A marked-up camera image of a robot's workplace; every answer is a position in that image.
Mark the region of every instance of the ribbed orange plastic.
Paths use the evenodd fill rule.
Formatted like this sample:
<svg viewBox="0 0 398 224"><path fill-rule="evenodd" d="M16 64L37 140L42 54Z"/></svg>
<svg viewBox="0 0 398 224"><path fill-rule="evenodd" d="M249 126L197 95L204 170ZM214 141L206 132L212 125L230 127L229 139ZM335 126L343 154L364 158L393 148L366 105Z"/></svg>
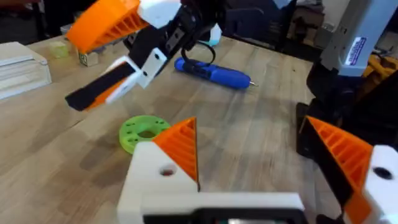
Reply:
<svg viewBox="0 0 398 224"><path fill-rule="evenodd" d="M198 181L196 118L173 125L153 141L194 181Z"/></svg>
<svg viewBox="0 0 398 224"><path fill-rule="evenodd" d="M140 0L98 0L72 25L67 37L86 53L148 25L137 14Z"/></svg>
<svg viewBox="0 0 398 224"><path fill-rule="evenodd" d="M320 139L344 172L353 194L344 205L352 224L360 224L371 213L371 207L362 194L373 146L333 125L307 116Z"/></svg>

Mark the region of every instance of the black cable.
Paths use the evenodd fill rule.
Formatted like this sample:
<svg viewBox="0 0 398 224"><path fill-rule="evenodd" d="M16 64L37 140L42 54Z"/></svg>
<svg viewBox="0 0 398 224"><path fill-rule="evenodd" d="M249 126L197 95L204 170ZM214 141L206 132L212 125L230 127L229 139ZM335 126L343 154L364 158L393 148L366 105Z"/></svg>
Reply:
<svg viewBox="0 0 398 224"><path fill-rule="evenodd" d="M209 45L204 44L202 42L197 42L197 44L204 45L205 47L207 47L207 49L210 50L211 54L213 54L213 59L211 59L211 62L206 63L204 65L197 65L195 62L192 62L191 59L189 59L187 57L187 53L186 53L187 50L185 50L185 48L182 48L181 49L181 56L184 59L185 63L187 63L187 64L189 64L191 66L194 66L194 67L207 67L207 66L211 65L214 62L214 60L216 59L216 51L214 50L213 47L210 47Z"/></svg>

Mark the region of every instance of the white box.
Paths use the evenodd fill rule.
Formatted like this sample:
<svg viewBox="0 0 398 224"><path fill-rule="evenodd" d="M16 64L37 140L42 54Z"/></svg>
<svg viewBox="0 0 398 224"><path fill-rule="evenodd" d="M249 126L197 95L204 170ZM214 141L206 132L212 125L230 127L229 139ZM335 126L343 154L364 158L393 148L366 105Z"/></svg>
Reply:
<svg viewBox="0 0 398 224"><path fill-rule="evenodd" d="M43 56L18 42L0 44L0 99L50 83Z"/></svg>

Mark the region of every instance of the sticker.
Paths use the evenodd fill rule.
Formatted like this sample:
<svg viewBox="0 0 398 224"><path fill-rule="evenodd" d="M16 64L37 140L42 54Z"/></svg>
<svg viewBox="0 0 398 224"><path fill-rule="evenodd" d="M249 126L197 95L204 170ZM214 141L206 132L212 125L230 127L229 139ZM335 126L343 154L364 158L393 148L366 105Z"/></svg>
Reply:
<svg viewBox="0 0 398 224"><path fill-rule="evenodd" d="M358 57L362 51L363 46L365 45L366 38L365 37L356 37L353 45L349 50L349 54L346 59L346 65L355 65Z"/></svg>

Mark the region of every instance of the wooden tabletop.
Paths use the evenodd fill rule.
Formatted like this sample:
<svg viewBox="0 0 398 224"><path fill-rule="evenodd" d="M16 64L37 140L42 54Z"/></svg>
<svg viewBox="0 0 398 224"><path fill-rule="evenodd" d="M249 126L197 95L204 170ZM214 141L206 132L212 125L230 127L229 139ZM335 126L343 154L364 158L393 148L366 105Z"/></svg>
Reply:
<svg viewBox="0 0 398 224"><path fill-rule="evenodd" d="M231 90L169 63L145 90L136 86L111 105L77 112L64 97L127 50L119 44L99 65L85 67L73 52L54 59L51 41L29 47L48 59L53 83L0 100L2 223L117 223L131 160L118 130L140 114L170 124L197 117L203 191L298 192L311 223L317 213L339 214L317 165L295 152L295 105L312 98L305 84L310 62L222 38L215 63L245 72L259 87ZM189 55L211 57L200 46Z"/></svg>

